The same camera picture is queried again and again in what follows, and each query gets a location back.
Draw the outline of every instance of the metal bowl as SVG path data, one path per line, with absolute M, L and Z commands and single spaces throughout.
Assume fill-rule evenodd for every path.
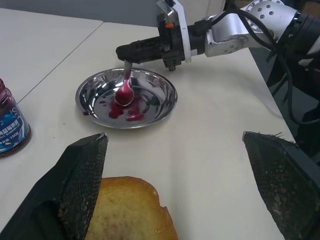
M 118 105 L 115 93 L 123 80 L 123 68 L 89 77 L 76 91 L 76 105 L 91 121 L 116 129 L 146 127 L 163 120 L 174 110 L 178 95 L 172 83 L 157 73 L 139 68 L 131 72 L 133 102 L 126 107 Z

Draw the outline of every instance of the slice of bread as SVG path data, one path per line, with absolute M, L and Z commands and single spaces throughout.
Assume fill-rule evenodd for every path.
M 178 240 L 178 236 L 156 189 L 125 176 L 102 179 L 85 240 Z

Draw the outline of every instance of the spoon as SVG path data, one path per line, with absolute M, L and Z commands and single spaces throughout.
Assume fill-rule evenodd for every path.
M 120 106 L 128 106 L 135 98 L 135 92 L 130 86 L 132 63 L 124 60 L 124 79 L 122 86 L 116 91 L 114 100 Z

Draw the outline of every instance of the white table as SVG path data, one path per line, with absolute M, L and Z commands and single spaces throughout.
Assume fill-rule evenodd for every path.
M 173 72 L 161 60 L 139 65 L 168 78 L 178 92 L 172 115 L 153 126 L 110 129 L 76 108 L 76 90 L 87 77 L 123 65 L 116 47 L 157 34 L 152 27 L 104 23 L 21 101 L 33 137 L 24 150 L 1 160 L 0 228 L 69 144 L 107 132 L 103 177 L 151 183 L 181 240 L 284 239 L 260 197 L 242 135 L 293 137 L 273 113 L 277 106 L 248 49 L 195 56 Z
M 0 8 L 0 78 L 19 102 L 101 21 Z

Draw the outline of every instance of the blue label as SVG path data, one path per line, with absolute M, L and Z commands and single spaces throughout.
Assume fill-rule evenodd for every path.
M 4 153 L 21 143 L 30 131 L 16 102 L 0 117 L 0 153 Z

